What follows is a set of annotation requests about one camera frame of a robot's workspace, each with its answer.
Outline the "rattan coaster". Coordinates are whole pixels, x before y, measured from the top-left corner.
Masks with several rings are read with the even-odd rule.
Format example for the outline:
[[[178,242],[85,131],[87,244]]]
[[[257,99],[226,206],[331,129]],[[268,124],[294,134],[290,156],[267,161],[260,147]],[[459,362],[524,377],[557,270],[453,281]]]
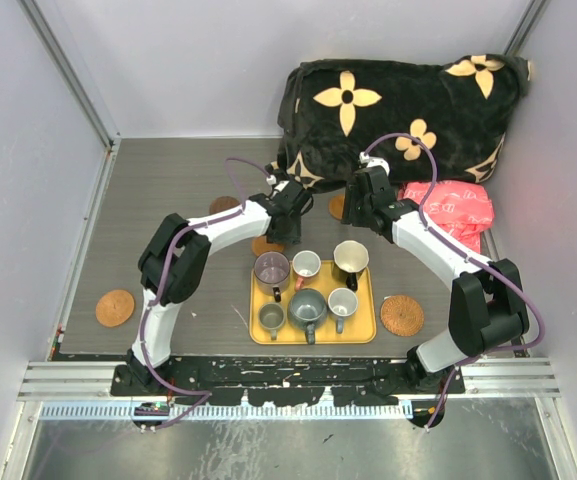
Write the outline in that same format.
[[[384,299],[380,308],[380,320],[392,334],[411,337],[421,331],[424,312],[421,305],[407,295],[394,295]]]
[[[95,315],[104,327],[114,328],[125,323],[133,314],[135,299],[124,289],[112,290],[104,294],[97,302]]]

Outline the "purple glass mug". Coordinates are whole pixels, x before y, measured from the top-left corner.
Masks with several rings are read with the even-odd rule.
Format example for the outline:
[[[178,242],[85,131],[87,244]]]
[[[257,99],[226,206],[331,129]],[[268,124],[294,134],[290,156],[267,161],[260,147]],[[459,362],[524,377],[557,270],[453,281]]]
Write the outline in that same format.
[[[275,302],[282,301],[282,293],[291,279],[290,262],[283,253],[270,251],[259,255],[254,262],[253,274],[262,293]]]

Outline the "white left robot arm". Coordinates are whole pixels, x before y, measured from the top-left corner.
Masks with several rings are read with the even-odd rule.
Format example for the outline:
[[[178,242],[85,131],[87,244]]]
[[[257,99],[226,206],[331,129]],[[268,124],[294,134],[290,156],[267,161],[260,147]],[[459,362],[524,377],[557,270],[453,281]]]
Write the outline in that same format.
[[[294,180],[276,183],[270,193],[255,194],[220,213],[185,219],[164,218],[138,261],[143,311],[126,364],[132,383],[146,396],[165,389],[178,395],[209,397],[168,381],[174,326],[182,305],[201,283],[209,257],[247,239],[265,236],[277,243],[300,239],[301,217],[313,205],[312,194]]]

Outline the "grey white mug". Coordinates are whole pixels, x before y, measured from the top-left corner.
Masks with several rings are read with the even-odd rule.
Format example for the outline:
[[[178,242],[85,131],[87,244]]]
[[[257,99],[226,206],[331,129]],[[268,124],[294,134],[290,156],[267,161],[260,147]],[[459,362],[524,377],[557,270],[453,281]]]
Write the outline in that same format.
[[[346,320],[358,310],[357,295],[348,288],[337,288],[329,294],[327,305],[335,321],[336,333],[342,334]]]

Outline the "black cream mug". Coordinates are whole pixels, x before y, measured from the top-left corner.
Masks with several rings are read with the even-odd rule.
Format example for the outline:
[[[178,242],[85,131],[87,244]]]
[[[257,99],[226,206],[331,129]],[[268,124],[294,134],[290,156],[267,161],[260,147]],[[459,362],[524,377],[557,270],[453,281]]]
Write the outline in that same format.
[[[343,241],[333,251],[332,277],[356,292],[369,260],[369,252],[363,244],[354,240]]]

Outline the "light wood coaster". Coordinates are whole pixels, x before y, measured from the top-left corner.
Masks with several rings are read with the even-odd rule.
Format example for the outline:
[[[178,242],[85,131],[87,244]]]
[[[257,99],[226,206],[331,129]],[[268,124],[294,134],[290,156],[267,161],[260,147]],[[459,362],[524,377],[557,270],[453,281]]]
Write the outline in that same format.
[[[339,194],[331,198],[328,202],[328,211],[330,215],[336,219],[341,220],[344,212],[345,195]]]

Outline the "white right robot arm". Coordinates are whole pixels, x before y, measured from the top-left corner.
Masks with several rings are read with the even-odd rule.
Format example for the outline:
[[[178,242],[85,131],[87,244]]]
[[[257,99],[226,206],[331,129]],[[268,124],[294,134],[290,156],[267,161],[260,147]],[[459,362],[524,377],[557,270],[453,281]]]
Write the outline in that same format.
[[[405,377],[415,392],[430,393],[441,383],[442,370],[510,346],[528,331],[517,266],[464,247],[425,217],[417,203],[398,200],[382,167],[354,173],[345,188],[342,222],[368,228],[408,251],[450,290],[446,329],[407,353]]]

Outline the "dark wood coaster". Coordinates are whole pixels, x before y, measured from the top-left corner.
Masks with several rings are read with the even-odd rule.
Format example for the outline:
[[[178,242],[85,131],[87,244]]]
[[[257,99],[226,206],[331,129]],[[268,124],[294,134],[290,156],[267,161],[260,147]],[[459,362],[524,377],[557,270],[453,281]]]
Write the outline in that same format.
[[[237,216],[241,213],[240,200],[232,196],[219,196],[209,206],[209,214],[217,217]]]

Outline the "orange wood coaster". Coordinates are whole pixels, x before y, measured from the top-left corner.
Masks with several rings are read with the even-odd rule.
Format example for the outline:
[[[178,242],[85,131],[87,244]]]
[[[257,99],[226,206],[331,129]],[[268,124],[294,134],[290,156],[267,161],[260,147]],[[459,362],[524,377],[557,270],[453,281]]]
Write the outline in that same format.
[[[252,241],[251,249],[256,257],[268,252],[279,252],[282,253],[285,246],[282,244],[271,243],[267,240],[266,236],[260,236]]]

